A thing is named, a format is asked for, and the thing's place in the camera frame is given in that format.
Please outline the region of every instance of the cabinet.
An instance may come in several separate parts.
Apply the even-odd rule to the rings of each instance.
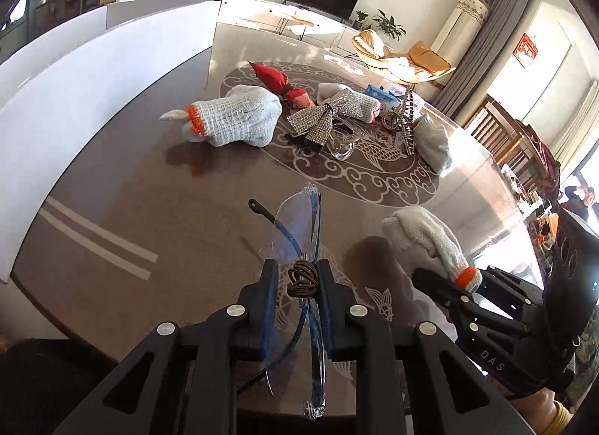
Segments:
[[[280,4],[269,0],[222,0],[219,23],[236,24],[274,32],[282,20],[289,16],[310,21],[314,26],[307,26],[303,41],[320,48],[331,48],[340,55],[354,53],[351,39],[358,34],[332,18],[314,11]],[[303,33],[304,26],[290,21],[286,24],[282,35],[297,38]]]

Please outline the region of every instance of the white stripe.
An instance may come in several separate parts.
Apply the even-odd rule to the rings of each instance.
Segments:
[[[151,262],[156,262],[158,260],[158,254],[154,254],[153,252],[150,252],[147,249],[144,249],[143,247],[136,246],[135,244],[130,243],[128,240],[123,239],[122,237],[119,237],[118,235],[113,234],[112,232],[108,232],[106,229],[102,229],[99,225],[94,224],[93,222],[87,220],[85,217],[81,217],[77,212],[73,212],[71,209],[68,209],[67,207],[62,205],[58,200],[52,197],[47,197],[46,203],[50,204],[58,212],[61,212],[72,221],[77,222],[79,225],[82,225],[86,229],[89,229],[94,234],[97,234],[98,236],[103,237],[104,239],[112,242],[113,244],[116,244],[117,246],[122,247],[123,249],[126,249],[127,251],[132,252],[133,254],[136,254],[140,258],[147,259]]]
[[[98,246],[96,243],[91,242],[91,240],[89,240],[87,237],[83,237],[77,231],[74,231],[68,225],[56,219],[56,217],[54,217],[46,209],[40,209],[38,214],[50,222],[59,231],[63,232],[67,237],[70,237],[76,243],[81,244],[83,247],[89,249],[93,253],[96,253],[106,261],[111,262],[115,266],[118,266],[119,268],[122,268],[143,280],[148,280],[150,278],[150,272],[148,270],[140,268],[129,261],[125,261],[123,258],[119,258],[116,254],[112,254],[112,252],[107,251],[103,247]]]

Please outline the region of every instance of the human hand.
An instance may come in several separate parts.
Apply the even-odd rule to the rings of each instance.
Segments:
[[[507,398],[516,411],[522,415],[522,418],[528,422],[535,433],[541,434],[549,427],[557,414],[557,407],[553,403],[555,401],[555,392],[542,388],[530,396],[510,400],[510,397],[514,396],[513,392],[493,377],[488,379]]]
[[[588,187],[585,190],[585,198],[582,199],[582,202],[587,206],[591,206],[595,201],[595,192],[591,192]]]

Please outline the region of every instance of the white panel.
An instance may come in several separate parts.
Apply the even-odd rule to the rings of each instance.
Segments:
[[[153,12],[173,9],[173,7],[197,4],[204,0],[129,0],[118,4],[109,4],[106,15],[106,28],[110,29],[125,21],[131,21]]]
[[[117,26],[32,78],[0,110],[0,279],[77,153],[141,91],[212,46],[219,5],[204,1]],[[190,27],[193,38],[173,38]]]
[[[23,83],[84,43],[106,31],[106,7],[56,26],[25,45],[0,65],[0,108]]]

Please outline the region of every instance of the eyeglasses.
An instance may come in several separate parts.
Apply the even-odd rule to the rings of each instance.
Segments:
[[[267,361],[257,375],[240,386],[237,394],[247,391],[262,379],[266,379],[272,395],[282,394],[285,387],[277,383],[277,367],[296,348],[308,320],[312,373],[311,396],[304,405],[304,413],[315,419],[325,412],[325,350],[315,300],[319,291],[316,261],[320,237],[320,194],[315,184],[308,183],[300,192],[281,204],[276,217],[257,200],[250,199],[248,205],[253,212],[265,216],[274,225],[271,250],[273,258],[286,270],[288,281],[286,291],[281,291],[285,281],[283,285],[279,283],[276,320],[279,331],[271,339]],[[294,317],[298,319],[295,329],[292,329],[290,327],[295,323]]]

